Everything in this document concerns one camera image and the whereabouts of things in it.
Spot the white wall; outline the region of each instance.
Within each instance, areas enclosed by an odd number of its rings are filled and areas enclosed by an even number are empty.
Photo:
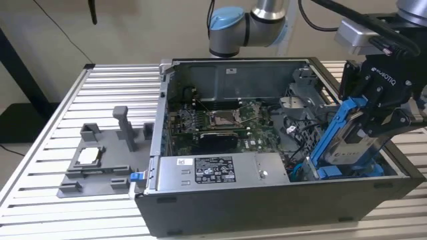
[[[98,64],[148,64],[164,58],[210,56],[206,29],[210,0],[98,0],[98,25],[92,25],[87,0],[37,2]],[[255,2],[216,0],[215,7],[235,5],[248,11]],[[395,8],[394,0],[339,2],[363,13],[390,12]],[[316,24],[339,25],[336,14],[308,0],[303,4]],[[47,97],[60,101],[88,60],[32,0],[0,1],[0,27]],[[274,57],[276,51],[275,47],[246,47],[240,56]],[[291,57],[315,56],[324,60],[351,57],[334,42],[334,33],[312,30],[299,13],[287,52]],[[3,66],[0,89],[0,108],[27,101]]]

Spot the white label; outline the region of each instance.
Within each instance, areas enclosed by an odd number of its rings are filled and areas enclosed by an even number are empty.
[[[290,134],[295,131],[296,129],[296,126],[290,126],[287,129],[286,129],[286,133]]]
[[[238,73],[238,68],[227,68],[226,69],[226,74],[236,74]]]
[[[194,159],[192,158],[178,158],[176,165],[194,165]]]
[[[327,161],[334,165],[354,164],[359,160],[362,153],[366,152],[367,148],[368,147],[360,145],[360,143],[340,144]]]
[[[99,158],[100,150],[98,147],[87,147],[82,150],[78,161],[80,164],[91,164]]]
[[[204,174],[207,174],[207,175],[214,174],[214,170],[212,170],[211,167],[208,167],[208,168],[204,169]]]

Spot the black stand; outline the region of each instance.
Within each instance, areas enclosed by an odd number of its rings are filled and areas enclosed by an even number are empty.
[[[1,29],[0,49],[0,62],[31,102],[12,104],[0,115],[0,144],[31,143],[37,138],[57,103],[49,103]]]

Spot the slotted aluminum surface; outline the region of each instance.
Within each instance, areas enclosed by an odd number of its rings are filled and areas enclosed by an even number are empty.
[[[328,61],[323,64],[340,80],[344,62]],[[98,123],[102,129],[118,129],[118,121],[111,114],[119,105],[128,106],[128,119],[134,126],[152,122],[159,86],[158,65],[96,65],[94,70],[83,71],[1,190],[0,239],[154,239],[127,194],[60,199],[56,193],[80,141],[82,124]],[[427,176],[427,130],[402,134],[392,141]],[[427,239],[427,182],[403,199],[380,204],[359,223],[204,236],[204,239],[212,240],[238,238]]]

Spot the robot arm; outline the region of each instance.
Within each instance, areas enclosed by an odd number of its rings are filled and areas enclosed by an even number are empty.
[[[324,4],[331,1],[314,2],[331,7]],[[319,178],[328,178],[322,175],[324,167],[335,167],[342,172],[338,166],[362,175],[380,176],[382,168],[372,158],[386,142],[392,136],[427,126],[422,98],[427,84],[423,67],[427,22],[422,21],[427,15],[427,1],[400,0],[398,6],[398,14],[372,14],[366,18],[378,22],[379,29],[392,29],[399,34],[390,34],[387,30],[379,35],[372,31],[378,26],[363,26],[350,19],[343,20],[338,29],[335,39],[351,53],[367,56],[362,65],[352,61],[344,65],[339,89],[343,102],[308,159]]]
[[[212,12],[208,26],[210,53],[214,57],[231,58],[240,47],[267,47],[287,32],[283,0],[258,0],[251,12],[228,6]]]

